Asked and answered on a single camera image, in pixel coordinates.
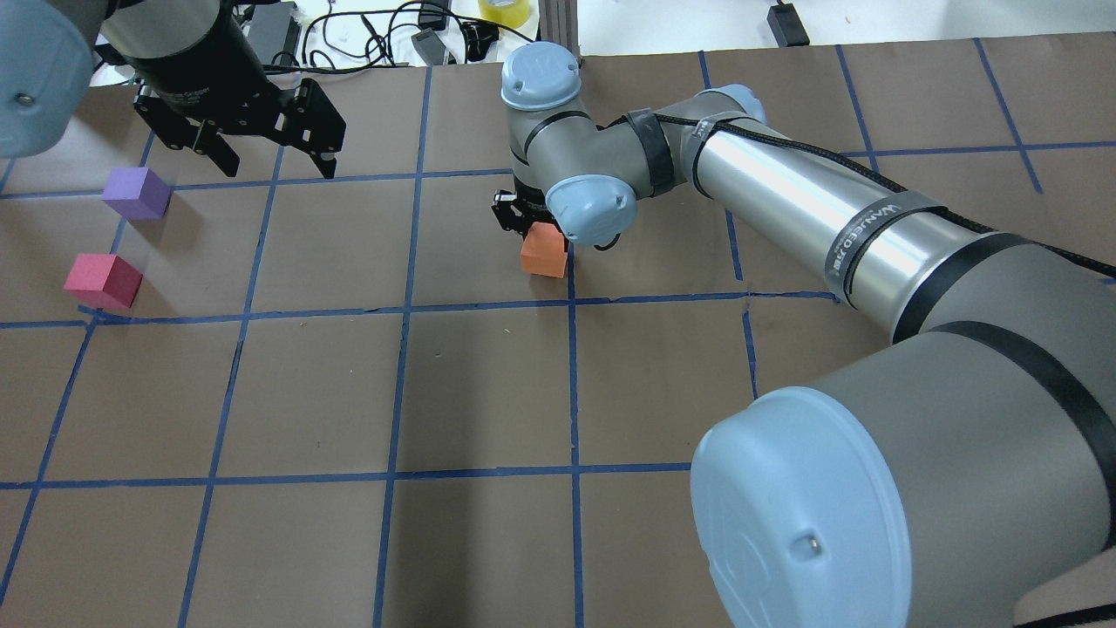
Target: blue cap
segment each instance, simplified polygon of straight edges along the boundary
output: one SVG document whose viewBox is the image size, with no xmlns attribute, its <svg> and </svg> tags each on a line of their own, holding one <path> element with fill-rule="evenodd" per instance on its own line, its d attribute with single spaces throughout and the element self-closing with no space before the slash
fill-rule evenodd
<svg viewBox="0 0 1116 628">
<path fill-rule="evenodd" d="M 567 240 L 603 245 L 635 221 L 635 191 L 615 176 L 579 174 L 547 191 L 547 209 Z"/>
<path fill-rule="evenodd" d="M 785 388 L 711 429 L 690 473 L 698 537 L 737 628 L 903 628 L 911 542 L 864 426 Z"/>
<path fill-rule="evenodd" d="M 89 45 L 44 0 L 0 1 L 0 157 L 41 153 L 89 87 Z"/>
<path fill-rule="evenodd" d="M 740 105 L 740 110 L 747 113 L 748 115 L 754 117 L 756 119 L 767 124 L 767 112 L 763 110 L 763 103 L 756 97 L 752 90 L 738 83 L 732 85 L 725 85 L 724 87 L 714 87 L 712 89 L 705 89 L 701 91 L 702 94 L 709 94 L 713 91 L 715 94 L 724 94 L 725 96 L 732 98 Z"/>
<path fill-rule="evenodd" d="M 581 75 L 573 52 L 550 41 L 517 48 L 503 61 L 500 96 L 525 112 L 554 108 L 581 91 Z"/>
</svg>

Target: cube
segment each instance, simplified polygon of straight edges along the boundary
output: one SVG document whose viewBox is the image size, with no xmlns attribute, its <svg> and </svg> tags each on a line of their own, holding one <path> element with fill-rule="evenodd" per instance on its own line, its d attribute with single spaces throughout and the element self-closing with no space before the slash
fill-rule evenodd
<svg viewBox="0 0 1116 628">
<path fill-rule="evenodd" d="M 66 291 L 90 307 L 127 309 L 140 290 L 143 273 L 118 254 L 83 252 L 66 277 Z"/>
<path fill-rule="evenodd" d="M 523 271 L 561 278 L 566 276 L 566 236 L 549 222 L 536 222 L 527 231 L 519 251 Z"/>
<path fill-rule="evenodd" d="M 127 220 L 157 220 L 171 202 L 171 186 L 150 167 L 114 167 L 100 200 Z"/>
</svg>

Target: yellow tape roll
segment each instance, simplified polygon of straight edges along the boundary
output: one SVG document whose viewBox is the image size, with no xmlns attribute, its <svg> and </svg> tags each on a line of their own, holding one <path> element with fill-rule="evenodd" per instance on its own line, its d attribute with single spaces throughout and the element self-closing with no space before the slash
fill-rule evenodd
<svg viewBox="0 0 1116 628">
<path fill-rule="evenodd" d="M 480 0 L 481 17 L 508 28 L 519 28 L 531 17 L 527 0 Z"/>
</svg>

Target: pink cube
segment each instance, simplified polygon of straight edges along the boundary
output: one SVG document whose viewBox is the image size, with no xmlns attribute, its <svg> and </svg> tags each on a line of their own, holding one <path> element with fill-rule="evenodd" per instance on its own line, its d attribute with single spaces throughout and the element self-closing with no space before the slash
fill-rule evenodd
<svg viewBox="0 0 1116 628">
<path fill-rule="evenodd" d="M 171 202 L 171 187 L 150 167 L 114 167 L 100 200 L 128 220 L 157 220 Z"/>
<path fill-rule="evenodd" d="M 66 291 L 90 307 L 127 309 L 135 300 L 143 273 L 118 254 L 83 252 L 66 278 Z"/>
</svg>

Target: purple cube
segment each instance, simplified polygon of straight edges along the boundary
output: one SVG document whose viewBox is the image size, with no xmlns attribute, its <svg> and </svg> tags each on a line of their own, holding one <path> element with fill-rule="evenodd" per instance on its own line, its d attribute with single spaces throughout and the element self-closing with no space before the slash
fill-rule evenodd
<svg viewBox="0 0 1116 628">
<path fill-rule="evenodd" d="M 171 187 L 150 167 L 114 167 L 100 200 L 127 220 L 158 220 L 171 202 Z"/>
</svg>

